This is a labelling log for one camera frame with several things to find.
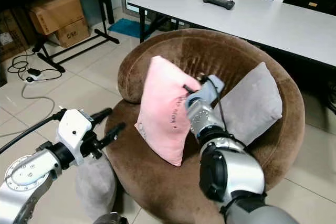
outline chair seat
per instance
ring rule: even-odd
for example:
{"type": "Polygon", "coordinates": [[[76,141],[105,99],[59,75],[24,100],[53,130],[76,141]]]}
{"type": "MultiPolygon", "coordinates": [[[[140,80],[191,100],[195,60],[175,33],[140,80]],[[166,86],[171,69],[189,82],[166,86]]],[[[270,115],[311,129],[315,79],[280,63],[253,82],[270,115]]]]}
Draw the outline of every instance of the chair seat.
{"type": "Polygon", "coordinates": [[[105,131],[120,122],[127,128],[107,147],[111,164],[125,190],[145,210],[170,223],[223,223],[218,208],[202,194],[199,146],[188,135],[181,167],[156,155],[134,127],[143,86],[153,56],[161,55],[185,73],[215,74],[225,82],[223,97],[247,73],[265,62],[282,99],[282,119],[248,146],[265,174],[266,190],[283,179],[294,162],[305,129],[302,96],[285,69],[269,55],[239,38],[209,30],[182,29],[155,36],[135,47],[119,68],[124,98],[109,117],[105,131]]]}
{"type": "Polygon", "coordinates": [[[106,130],[125,122],[126,128],[107,148],[120,183],[145,210],[168,223],[224,223],[216,205],[198,186],[200,148],[189,134],[183,163],[175,167],[154,153],[134,124],[140,105],[122,100],[109,117],[106,130]]]}

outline white table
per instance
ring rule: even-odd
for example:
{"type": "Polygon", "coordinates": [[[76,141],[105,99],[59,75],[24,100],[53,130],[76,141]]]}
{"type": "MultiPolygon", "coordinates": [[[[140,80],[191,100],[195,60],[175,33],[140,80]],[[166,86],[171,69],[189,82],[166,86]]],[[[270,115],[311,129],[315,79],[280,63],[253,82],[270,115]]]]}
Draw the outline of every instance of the white table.
{"type": "Polygon", "coordinates": [[[145,38],[146,9],[336,67],[336,17],[271,0],[235,2],[232,10],[202,0],[128,3],[140,10],[141,42],[145,38]]]}

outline brown cardboard box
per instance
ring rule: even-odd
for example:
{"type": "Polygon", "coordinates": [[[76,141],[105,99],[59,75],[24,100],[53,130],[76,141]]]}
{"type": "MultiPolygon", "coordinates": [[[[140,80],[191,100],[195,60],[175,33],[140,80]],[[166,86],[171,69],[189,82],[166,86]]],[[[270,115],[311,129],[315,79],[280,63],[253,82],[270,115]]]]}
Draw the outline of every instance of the brown cardboard box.
{"type": "Polygon", "coordinates": [[[44,35],[84,18],[79,0],[38,0],[29,9],[36,30],[44,35]]]}
{"type": "Polygon", "coordinates": [[[6,75],[5,75],[5,69],[2,64],[0,64],[0,87],[5,85],[7,83],[6,75]]]}
{"type": "Polygon", "coordinates": [[[82,18],[68,26],[65,26],[55,32],[57,41],[54,41],[62,47],[70,47],[83,39],[89,37],[89,29],[86,20],[82,18]]]}
{"type": "Polygon", "coordinates": [[[0,62],[28,49],[20,28],[9,10],[0,13],[0,62]]]}
{"type": "Polygon", "coordinates": [[[11,11],[21,28],[21,32],[25,37],[26,42],[29,45],[34,45],[37,41],[36,33],[25,10],[22,7],[14,7],[11,9],[11,11]]]}

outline cushion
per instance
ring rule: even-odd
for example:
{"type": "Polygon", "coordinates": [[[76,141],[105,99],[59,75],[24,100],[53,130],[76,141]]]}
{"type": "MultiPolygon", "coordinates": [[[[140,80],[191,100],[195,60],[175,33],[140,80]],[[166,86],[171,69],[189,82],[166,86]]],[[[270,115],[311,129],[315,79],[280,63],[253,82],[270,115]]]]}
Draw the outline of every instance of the cushion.
{"type": "MultiPolygon", "coordinates": [[[[249,145],[282,117],[282,100],[266,64],[261,62],[220,101],[229,133],[249,145]]],[[[219,105],[215,113],[220,118],[219,105]]]]}
{"type": "Polygon", "coordinates": [[[76,172],[76,193],[87,215],[96,220],[109,213],[116,199],[117,182],[105,154],[100,159],[87,157],[76,172]]]}
{"type": "Polygon", "coordinates": [[[185,138],[190,129],[183,85],[198,90],[197,80],[170,61],[156,56],[151,59],[136,129],[160,157],[175,166],[182,162],[185,138]]]}

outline white floor tile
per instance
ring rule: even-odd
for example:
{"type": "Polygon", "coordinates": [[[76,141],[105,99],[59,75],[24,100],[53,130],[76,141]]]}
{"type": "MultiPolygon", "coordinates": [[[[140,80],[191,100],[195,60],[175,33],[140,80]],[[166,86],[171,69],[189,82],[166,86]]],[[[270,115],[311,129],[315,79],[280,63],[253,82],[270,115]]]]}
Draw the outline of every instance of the white floor tile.
{"type": "Polygon", "coordinates": [[[0,108],[0,125],[11,119],[13,116],[4,109],[0,108]]]}
{"type": "Polygon", "coordinates": [[[280,207],[300,224],[332,224],[336,220],[336,204],[288,180],[268,192],[266,203],[280,207]]]}
{"type": "MultiPolygon", "coordinates": [[[[72,77],[48,93],[47,96],[56,103],[54,112],[59,111],[57,106],[61,105],[67,109],[84,109],[88,114],[96,113],[107,107],[113,108],[121,100],[120,96],[78,76],[72,77]]],[[[19,113],[17,117],[27,125],[33,125],[45,117],[50,107],[50,101],[40,99],[19,113]]],[[[49,122],[40,128],[38,132],[53,141],[57,126],[58,122],[49,122]]],[[[103,128],[104,122],[96,127],[95,132],[99,137],[103,137],[103,128]]]]}
{"type": "Polygon", "coordinates": [[[304,107],[306,108],[306,123],[327,132],[336,134],[336,116],[325,107],[316,97],[302,93],[304,107]]]}
{"type": "Polygon", "coordinates": [[[84,54],[64,62],[62,66],[73,73],[78,73],[79,71],[92,65],[95,61],[99,60],[106,54],[109,54],[114,49],[115,46],[112,45],[111,42],[106,42],[99,47],[93,48],[84,54]]]}
{"type": "Polygon", "coordinates": [[[124,191],[118,192],[113,211],[118,212],[121,216],[127,218],[129,224],[132,224],[138,215],[141,207],[124,191]]]}
{"type": "Polygon", "coordinates": [[[141,209],[133,224],[162,224],[163,222],[141,209]]]}
{"type": "Polygon", "coordinates": [[[157,35],[164,34],[164,33],[165,33],[164,31],[155,30],[155,31],[151,34],[151,37],[155,37],[155,36],[157,36],[157,35]]]}
{"type": "MultiPolygon", "coordinates": [[[[44,70],[51,68],[48,64],[40,60],[37,55],[28,57],[29,67],[38,70],[44,70]]],[[[8,67],[11,64],[11,60],[4,62],[4,66],[8,67]]],[[[25,89],[24,95],[27,97],[36,97],[45,95],[55,87],[59,86],[62,82],[68,80],[74,74],[67,71],[63,73],[62,77],[49,80],[40,81],[33,85],[28,85],[25,89]]],[[[58,76],[55,71],[44,72],[45,78],[52,78],[58,76]]],[[[17,74],[7,73],[7,84],[0,88],[0,106],[11,114],[17,114],[27,106],[34,103],[36,100],[27,100],[21,97],[21,91],[24,86],[24,82],[21,81],[17,74]]]]}
{"type": "Polygon", "coordinates": [[[131,51],[130,48],[118,47],[102,59],[92,64],[87,69],[79,72],[78,75],[100,85],[114,93],[118,91],[118,71],[121,62],[131,51]]]}
{"type": "Polygon", "coordinates": [[[117,38],[120,42],[120,44],[116,44],[117,46],[121,45],[122,43],[124,43],[126,40],[128,40],[129,38],[131,38],[131,36],[128,36],[126,34],[120,34],[120,33],[116,33],[115,31],[109,31],[109,35],[117,38]]]}
{"type": "MultiPolygon", "coordinates": [[[[13,118],[0,126],[0,135],[23,129],[25,125],[13,118]]],[[[0,145],[13,137],[0,138],[0,145]]],[[[0,155],[0,178],[8,166],[19,157],[35,152],[46,140],[36,133],[31,133],[0,155]]],[[[32,224],[80,223],[92,224],[81,208],[75,191],[75,167],[66,171],[57,179],[36,205],[32,224]]]]}
{"type": "Polygon", "coordinates": [[[124,49],[134,49],[137,45],[140,44],[140,39],[135,37],[130,37],[128,40],[120,44],[120,47],[124,49]]]}
{"type": "Polygon", "coordinates": [[[306,125],[304,139],[286,178],[336,202],[336,135],[306,125]]]}

